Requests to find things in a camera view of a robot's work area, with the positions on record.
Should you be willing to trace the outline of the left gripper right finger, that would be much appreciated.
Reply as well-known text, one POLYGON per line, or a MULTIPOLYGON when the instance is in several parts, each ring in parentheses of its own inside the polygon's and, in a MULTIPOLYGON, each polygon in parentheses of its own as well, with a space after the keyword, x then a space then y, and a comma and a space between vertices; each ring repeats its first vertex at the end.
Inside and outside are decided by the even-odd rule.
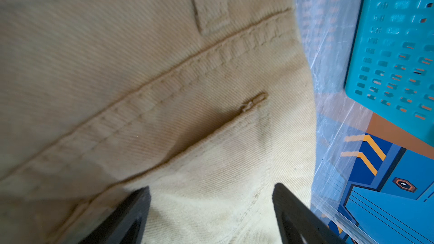
POLYGON ((282 183, 275 185, 272 202, 282 243, 344 243, 282 183))

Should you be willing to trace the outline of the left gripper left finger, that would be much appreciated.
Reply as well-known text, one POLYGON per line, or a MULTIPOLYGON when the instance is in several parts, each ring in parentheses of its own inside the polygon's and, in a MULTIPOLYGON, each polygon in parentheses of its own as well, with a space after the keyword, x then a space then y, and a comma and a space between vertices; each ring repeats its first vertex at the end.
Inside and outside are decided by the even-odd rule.
POLYGON ((133 192, 81 244, 140 244, 151 203, 149 187, 133 192))

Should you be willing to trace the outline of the khaki long pants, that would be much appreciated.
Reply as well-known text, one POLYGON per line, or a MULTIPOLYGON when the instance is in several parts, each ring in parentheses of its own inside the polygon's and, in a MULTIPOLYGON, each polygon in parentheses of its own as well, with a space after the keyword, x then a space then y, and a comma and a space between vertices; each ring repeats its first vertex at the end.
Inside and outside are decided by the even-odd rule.
POLYGON ((1 0, 1 242, 75 244, 148 188, 145 244, 279 244, 309 206, 295 0, 1 0))

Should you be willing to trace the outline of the teal plastic basket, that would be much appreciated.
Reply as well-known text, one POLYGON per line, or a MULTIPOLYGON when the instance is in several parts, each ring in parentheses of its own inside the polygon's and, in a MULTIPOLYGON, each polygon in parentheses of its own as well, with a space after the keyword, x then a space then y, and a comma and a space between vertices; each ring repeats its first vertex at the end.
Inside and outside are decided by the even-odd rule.
POLYGON ((362 0, 345 92, 434 143, 434 0, 362 0))

